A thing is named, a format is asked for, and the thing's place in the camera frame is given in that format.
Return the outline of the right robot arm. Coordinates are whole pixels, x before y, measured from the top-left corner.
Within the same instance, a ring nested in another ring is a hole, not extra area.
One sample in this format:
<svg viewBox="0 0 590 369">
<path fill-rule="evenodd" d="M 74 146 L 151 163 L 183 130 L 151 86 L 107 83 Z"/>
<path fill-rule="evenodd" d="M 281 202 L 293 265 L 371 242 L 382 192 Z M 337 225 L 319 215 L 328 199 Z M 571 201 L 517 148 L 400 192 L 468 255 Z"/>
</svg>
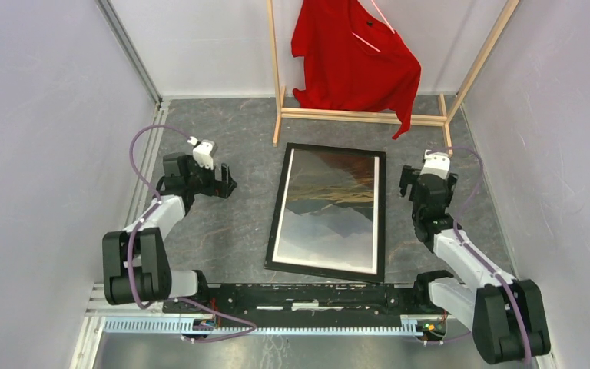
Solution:
<svg viewBox="0 0 590 369">
<path fill-rule="evenodd" d="M 415 235 L 452 269 L 418 275 L 415 308 L 424 314 L 442 308 L 457 318 L 489 364 L 549 354 L 552 343 L 539 286 L 497 267 L 447 211 L 457 179 L 447 171 L 402 169 L 399 189 L 413 204 Z"/>
</svg>

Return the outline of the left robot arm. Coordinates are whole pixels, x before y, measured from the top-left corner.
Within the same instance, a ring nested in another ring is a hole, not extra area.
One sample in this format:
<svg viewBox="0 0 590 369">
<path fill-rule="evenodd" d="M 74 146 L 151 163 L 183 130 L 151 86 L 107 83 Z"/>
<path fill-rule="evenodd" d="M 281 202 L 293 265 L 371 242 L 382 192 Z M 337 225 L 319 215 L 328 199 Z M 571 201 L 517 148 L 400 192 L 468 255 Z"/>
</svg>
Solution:
<svg viewBox="0 0 590 369">
<path fill-rule="evenodd" d="M 175 153 L 164 157 L 163 168 L 154 188 L 159 197 L 132 224 L 102 238 L 104 297 L 111 305 L 135 303 L 144 309 L 168 299 L 172 274 L 165 238 L 197 195 L 229 198 L 237 187 L 226 163 L 207 168 L 194 155 Z"/>
</svg>

